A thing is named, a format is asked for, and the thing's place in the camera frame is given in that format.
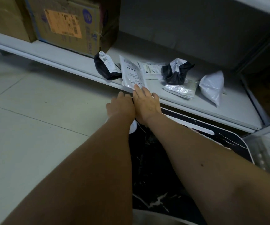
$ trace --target black bag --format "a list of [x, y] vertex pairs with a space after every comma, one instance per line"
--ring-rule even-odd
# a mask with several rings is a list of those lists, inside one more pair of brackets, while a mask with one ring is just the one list
[[122, 77], [121, 72], [110, 72], [104, 62], [100, 59], [99, 53], [94, 57], [95, 68], [98, 73], [102, 75], [107, 80], [115, 80]]
[[195, 65], [190, 64], [189, 61], [179, 66], [180, 72], [173, 72], [171, 65], [162, 67], [163, 77], [169, 85], [183, 85], [187, 72]]

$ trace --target tiled floor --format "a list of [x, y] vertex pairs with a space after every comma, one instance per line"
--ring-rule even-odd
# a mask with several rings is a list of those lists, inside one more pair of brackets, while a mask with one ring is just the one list
[[106, 120], [118, 90], [32, 62], [0, 56], [0, 223]]

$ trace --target finger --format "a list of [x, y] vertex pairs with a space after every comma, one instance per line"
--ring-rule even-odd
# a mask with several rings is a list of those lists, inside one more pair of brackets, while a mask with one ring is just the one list
[[146, 96], [148, 96], [148, 97], [151, 97], [152, 96], [151, 92], [146, 87], [142, 87], [142, 90], [144, 91], [144, 94]]
[[156, 99], [156, 101], [159, 102], [159, 96], [156, 93], [154, 93], [154, 92], [153, 92], [153, 97], [154, 97], [154, 99]]
[[134, 86], [134, 89], [138, 95], [138, 98], [142, 98], [142, 97], [145, 97], [143, 91], [140, 89], [140, 87], [138, 85], [135, 85]]
[[120, 97], [124, 97], [124, 93], [123, 93], [122, 91], [120, 91], [120, 92], [118, 93], [117, 98], [120, 98]]
[[134, 101], [138, 99], [138, 95], [136, 91], [133, 91], [133, 99]]

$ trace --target black plastic bag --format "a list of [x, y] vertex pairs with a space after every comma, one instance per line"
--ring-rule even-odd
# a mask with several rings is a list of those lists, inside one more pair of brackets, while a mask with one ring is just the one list
[[[108, 61], [112, 62], [112, 59], [110, 58], [110, 56], [106, 55], [104, 52], [102, 54], [102, 58], [104, 58], [104, 61], [106, 61], [108, 59]], [[122, 78], [122, 73], [121, 71], [111, 71], [107, 68], [105, 62], [103, 60], [101, 60], [99, 52], [95, 55], [94, 57], [94, 63], [95, 63], [95, 68], [97, 69], [98, 73], [100, 75], [102, 75], [104, 78], [106, 78], [107, 80], [115, 80], [118, 78]]]
[[165, 81], [170, 85], [183, 85], [185, 82], [187, 72], [193, 67], [194, 65], [192, 65], [189, 61], [187, 61], [178, 67], [180, 72], [177, 71], [173, 72], [170, 64], [165, 65], [162, 67], [163, 77]]

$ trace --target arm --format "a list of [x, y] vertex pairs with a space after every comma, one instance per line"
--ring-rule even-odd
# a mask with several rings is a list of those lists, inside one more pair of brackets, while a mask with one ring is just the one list
[[15, 208], [8, 224], [132, 224], [130, 95], [107, 104], [108, 121]]
[[137, 119], [159, 139], [208, 224], [270, 224], [270, 175], [167, 118], [159, 97], [143, 91], [133, 94]]

